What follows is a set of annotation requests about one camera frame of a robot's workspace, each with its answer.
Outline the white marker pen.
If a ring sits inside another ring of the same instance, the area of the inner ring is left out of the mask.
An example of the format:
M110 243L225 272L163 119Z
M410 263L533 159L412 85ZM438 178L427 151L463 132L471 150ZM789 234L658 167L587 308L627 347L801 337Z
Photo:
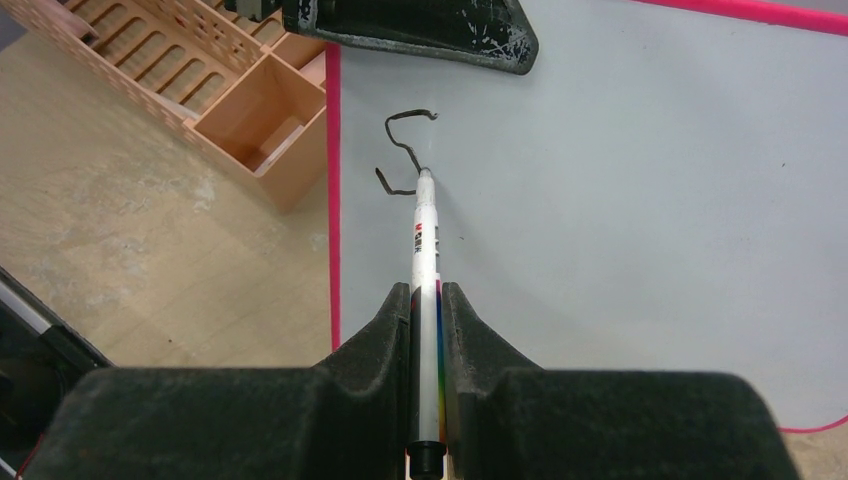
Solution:
M409 477L444 477L438 214L431 171L419 173L413 221Z

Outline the red-framed whiteboard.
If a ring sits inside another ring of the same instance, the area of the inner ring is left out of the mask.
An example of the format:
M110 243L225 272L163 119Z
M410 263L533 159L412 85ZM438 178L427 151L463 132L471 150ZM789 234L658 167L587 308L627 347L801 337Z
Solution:
M524 76L334 47L333 339L441 275L549 368L720 371L778 423L847 419L847 40L638 1L527 1Z

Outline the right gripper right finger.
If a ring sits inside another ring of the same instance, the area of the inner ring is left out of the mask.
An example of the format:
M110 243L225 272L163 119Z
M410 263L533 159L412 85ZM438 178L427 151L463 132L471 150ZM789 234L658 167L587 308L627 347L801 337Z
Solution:
M763 399L718 372L553 370L442 289L457 479L795 479Z

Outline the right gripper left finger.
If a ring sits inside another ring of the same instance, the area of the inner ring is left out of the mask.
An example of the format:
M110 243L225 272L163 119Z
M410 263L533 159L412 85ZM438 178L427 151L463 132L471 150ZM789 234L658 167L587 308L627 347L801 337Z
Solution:
M27 479L401 479L410 290L311 367L103 368L60 405Z

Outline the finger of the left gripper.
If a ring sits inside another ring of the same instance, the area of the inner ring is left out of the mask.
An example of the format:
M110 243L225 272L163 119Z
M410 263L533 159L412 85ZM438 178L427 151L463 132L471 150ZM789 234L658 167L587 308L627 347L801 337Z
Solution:
M281 3L286 30L338 45L527 74L539 40L505 0L300 0Z

